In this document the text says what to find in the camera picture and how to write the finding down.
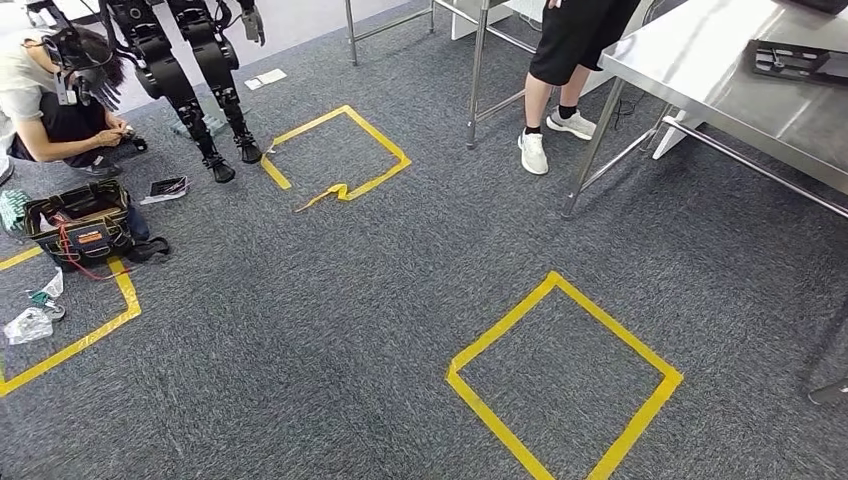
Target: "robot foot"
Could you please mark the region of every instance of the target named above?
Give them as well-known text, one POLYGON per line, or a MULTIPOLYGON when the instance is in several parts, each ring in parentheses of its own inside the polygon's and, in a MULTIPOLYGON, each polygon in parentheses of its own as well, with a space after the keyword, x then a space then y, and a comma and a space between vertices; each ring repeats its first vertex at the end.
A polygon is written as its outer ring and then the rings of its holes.
POLYGON ((256 163, 262 160, 262 150, 256 144, 248 144, 241 147, 241 161, 244 163, 256 163))
POLYGON ((212 176, 217 183, 227 183, 236 176, 236 171, 224 163, 223 160, 220 163, 212 165, 209 169, 212 170, 212 176))

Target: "floor marking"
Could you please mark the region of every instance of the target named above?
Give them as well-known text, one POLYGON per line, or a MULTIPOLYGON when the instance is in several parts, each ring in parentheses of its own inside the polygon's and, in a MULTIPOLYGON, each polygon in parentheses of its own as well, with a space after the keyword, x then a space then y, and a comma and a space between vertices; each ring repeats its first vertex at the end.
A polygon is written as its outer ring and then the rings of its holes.
MULTIPOLYGON (((386 180, 392 178, 398 172, 400 172, 404 168, 408 167, 412 163, 409 160, 409 157, 407 157, 406 154, 403 153, 403 150, 401 150, 400 147, 395 145, 385 135, 383 135, 382 133, 380 133, 380 131, 378 131, 376 128, 374 128, 373 125, 368 123, 367 120, 362 118, 361 115, 356 113, 356 111, 353 108, 351 108, 350 105, 344 105, 342 107, 339 107, 339 108, 333 110, 332 112, 330 112, 330 113, 328 113, 324 116, 316 118, 315 120, 312 120, 311 122, 309 122, 305 125, 302 125, 302 126, 296 128, 296 129, 294 129, 294 130, 292 130, 288 133, 285 133, 285 134, 275 138, 274 142, 271 145, 271 148, 269 149, 269 151, 273 150, 278 145, 281 145, 282 143, 285 143, 288 140, 291 140, 292 138, 300 135, 301 133, 307 132, 307 131, 317 127, 318 125, 321 125, 322 123, 325 123, 325 122, 327 122, 327 121, 329 121, 329 120, 331 120, 335 117, 338 117, 339 115, 349 116, 354 122, 356 122, 357 125, 359 125, 369 135, 374 137, 374 139, 377 140, 377 142, 380 145, 382 145, 383 148, 385 148, 392 155, 394 155, 398 159, 398 163, 396 163, 394 166, 392 166, 388 171, 386 171, 382 175, 365 182, 364 184, 356 187, 353 190, 351 190, 350 187, 345 183, 338 183, 336 185, 333 185, 332 187, 328 188, 324 193, 322 193, 322 194, 318 195, 317 197, 313 198, 312 200, 310 200, 303 207, 295 210, 295 212, 302 212, 303 210, 306 210, 307 208, 311 207, 312 205, 315 205, 316 203, 318 203, 321 199, 328 197, 330 195, 333 195, 333 194, 335 194, 336 197, 342 202, 349 202, 351 200, 354 200, 354 199, 370 192, 371 190, 373 190, 374 188, 376 188, 378 185, 385 182, 386 180)), ((288 190, 289 188, 291 188, 291 182, 286 178, 285 175, 283 175, 283 173, 277 167, 275 167, 271 163, 270 159, 268 158, 267 153, 262 157, 261 165, 265 169, 265 171, 268 172, 268 175, 271 176, 271 178, 274 180, 274 182, 276 182, 277 185, 280 186, 280 188, 282 188, 283 190, 288 190)))
POLYGON ((580 293, 573 285, 568 283, 556 272, 548 273, 547 278, 536 287, 527 297, 515 306, 505 317, 500 319, 492 328, 487 330, 474 343, 459 352, 451 360, 446 375, 447 382, 457 394, 468 404, 469 407, 480 417, 480 420, 489 427, 489 430, 509 449, 510 452, 524 465, 524 468, 537 480, 554 480, 553 475, 542 465, 541 462, 527 449, 526 446, 510 431, 510 429, 495 415, 495 413, 483 402, 483 400, 468 386, 459 376, 459 371, 468 365, 483 350, 492 345, 498 338, 503 336, 524 315, 536 306, 554 288, 559 288, 572 300, 577 302, 584 310, 589 312, 596 320, 601 322, 607 329, 612 331, 618 338, 632 348, 636 353, 660 371, 665 378, 657 386, 654 393, 639 408, 630 419, 624 431, 609 447, 598 464, 589 473, 587 480, 606 480, 618 467, 627 452, 642 435, 642 432, 657 415, 663 404, 674 393, 674 389, 683 381, 683 375, 674 367, 665 362, 647 345, 642 343, 632 333, 628 332, 620 323, 615 321, 600 307, 595 305, 585 295, 580 293))
MULTIPOLYGON (((37 253, 41 252, 40 248, 35 248, 33 250, 38 250, 37 253)), ((9 268, 10 266, 17 265, 21 263, 26 258, 32 258, 35 255, 32 254, 32 250, 28 250, 16 257, 13 257, 7 261, 0 263, 0 271, 9 268)), ((119 258, 113 257, 109 259, 109 269, 112 273, 117 274, 123 272, 125 270, 124 264, 121 263, 119 258)), ((115 277, 115 281, 118 284, 118 288, 121 290, 121 294, 124 296, 124 301, 127 303, 127 310, 115 317, 114 319, 106 322, 102 327, 97 330, 89 333, 85 337, 77 340, 76 342, 68 345, 67 347, 59 350, 54 353, 50 357, 42 360, 40 363, 35 365, 34 367, 29 368, 18 376, 10 379, 9 381, 4 380, 3 372, 0 371, 0 398, 5 397, 15 389, 23 386, 24 384, 30 382, 35 379, 39 375, 44 372, 47 372, 51 368, 59 365, 64 362, 68 358, 76 355, 77 353, 85 350, 86 348, 93 345, 98 340, 101 340, 106 335, 117 330, 123 324, 129 322, 133 318, 139 316, 141 314, 141 307, 138 304, 138 298, 135 294, 135 287, 133 287, 132 281, 130 280, 129 275, 122 274, 115 277)))
POLYGON ((19 263, 23 263, 29 260, 30 258, 38 255, 39 253, 41 253, 41 247, 32 247, 29 250, 19 253, 12 258, 3 260, 2 262, 0 262, 0 272, 8 268, 12 268, 19 263))

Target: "white t-shirt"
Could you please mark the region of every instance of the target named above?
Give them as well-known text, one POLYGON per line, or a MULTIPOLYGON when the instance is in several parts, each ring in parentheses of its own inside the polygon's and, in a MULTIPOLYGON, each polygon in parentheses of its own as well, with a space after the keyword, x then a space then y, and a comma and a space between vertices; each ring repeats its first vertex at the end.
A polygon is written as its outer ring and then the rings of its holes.
POLYGON ((41 67, 23 46, 27 40, 40 42, 49 30, 21 30, 0 37, 0 156, 15 138, 12 120, 41 117, 41 95, 56 92, 53 74, 41 67))

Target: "orange label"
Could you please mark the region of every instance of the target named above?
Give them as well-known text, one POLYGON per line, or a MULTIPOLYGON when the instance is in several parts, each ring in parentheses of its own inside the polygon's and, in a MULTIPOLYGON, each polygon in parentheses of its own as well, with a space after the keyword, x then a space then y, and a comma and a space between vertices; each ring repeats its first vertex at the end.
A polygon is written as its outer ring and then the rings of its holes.
POLYGON ((77 237, 77 241, 81 244, 96 242, 96 241, 102 240, 102 239, 103 239, 103 235, 100 232, 85 233, 85 234, 77 237))

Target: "metal stand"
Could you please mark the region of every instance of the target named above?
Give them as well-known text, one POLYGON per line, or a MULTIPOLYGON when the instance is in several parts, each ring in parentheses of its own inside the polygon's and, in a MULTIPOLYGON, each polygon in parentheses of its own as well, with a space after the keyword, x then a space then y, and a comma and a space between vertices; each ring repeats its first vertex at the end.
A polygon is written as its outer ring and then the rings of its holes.
POLYGON ((818 390, 813 390, 809 393, 808 397, 816 405, 848 398, 848 378, 843 378, 836 383, 819 388, 818 390))
POLYGON ((615 83, 613 84, 612 91, 607 98, 607 103, 604 105, 604 111, 601 114, 601 118, 598 121, 598 127, 595 131, 595 136, 592 138, 592 141, 589 143, 589 147, 586 150, 586 154, 583 156, 583 159, 578 164, 574 174, 569 182, 569 190, 568 196, 565 201, 565 215, 571 216, 574 205, 577 203, 577 197, 580 196, 580 193, 589 188, 595 181, 597 181, 601 176, 607 173, 615 164, 623 160, 627 155, 630 154, 633 150, 635 150, 638 146, 642 145, 646 140, 653 140, 656 137, 659 128, 665 124, 669 128, 674 128, 677 131, 690 136, 701 143, 706 144, 707 146, 727 155, 733 160, 741 163, 742 165, 754 170, 755 172, 763 175, 767 178, 770 178, 781 185, 789 188, 793 192, 804 196, 805 198, 816 202, 817 204, 827 208, 828 210, 840 215, 844 218, 848 218, 848 209, 837 205, 830 200, 827 200, 815 193, 796 185, 785 178, 778 176, 775 173, 772 173, 759 165, 755 164, 751 159, 746 157, 745 155, 733 150, 732 148, 724 145, 723 143, 715 140, 714 138, 703 134, 693 128, 690 128, 682 123, 678 122, 677 119, 668 116, 671 113, 672 105, 666 104, 659 118, 657 119, 654 126, 645 132, 642 136, 640 136, 636 141, 634 141, 630 146, 624 149, 621 153, 615 156, 612 160, 610 160, 606 165, 601 167, 594 175, 592 175, 588 180, 586 177, 589 175, 589 171, 592 168, 592 164, 595 162, 595 157, 598 154, 598 149, 601 146, 601 142, 603 141, 604 134, 609 128, 610 120, 615 111, 616 106, 618 105, 618 101, 621 98, 621 92, 624 90, 625 82, 620 78, 615 79, 615 83))
POLYGON ((477 36, 476 36, 476 45, 474 48, 474 66, 472 67, 472 76, 471 76, 471 99, 469 100, 469 114, 468 114, 468 138, 466 142, 466 146, 469 149, 473 149, 476 146, 476 137, 477 137, 477 123, 482 122, 483 120, 491 117, 495 113, 503 110, 508 107, 515 101, 518 101, 524 98, 524 90, 516 93, 515 95, 507 98, 506 100, 498 103, 497 105, 484 110, 479 110, 479 97, 480 97, 480 80, 481 80, 481 70, 483 67, 483 46, 486 43, 486 34, 491 33, 492 35, 506 41, 511 45, 515 45, 516 47, 530 53, 535 54, 536 49, 528 45, 527 43, 518 40, 515 37, 507 35, 506 33, 498 30, 495 27, 488 25, 489 23, 489 10, 491 8, 496 7, 502 3, 506 3, 507 0, 483 0, 482 5, 480 6, 480 15, 478 18, 473 18, 462 10, 456 8, 454 5, 448 3, 450 0, 430 0, 430 7, 422 10, 417 13, 413 13, 412 15, 408 15, 403 18, 399 18, 392 22, 389 22, 385 25, 377 27, 373 30, 370 30, 365 33, 361 33, 359 35, 356 34, 354 29, 354 21, 353 21, 353 12, 351 7, 351 0, 345 0, 345 8, 347 12, 347 32, 348 32, 348 40, 350 42, 350 51, 351 51, 351 61, 354 65, 357 65, 358 58, 356 53, 356 42, 360 40, 365 40, 368 37, 376 35, 378 33, 384 32, 386 30, 392 29, 399 25, 403 25, 407 22, 415 20, 416 18, 422 17, 424 15, 430 16, 430 32, 435 31, 435 14, 436 14, 436 5, 451 11, 452 13, 462 17, 463 19, 477 25, 477 36))

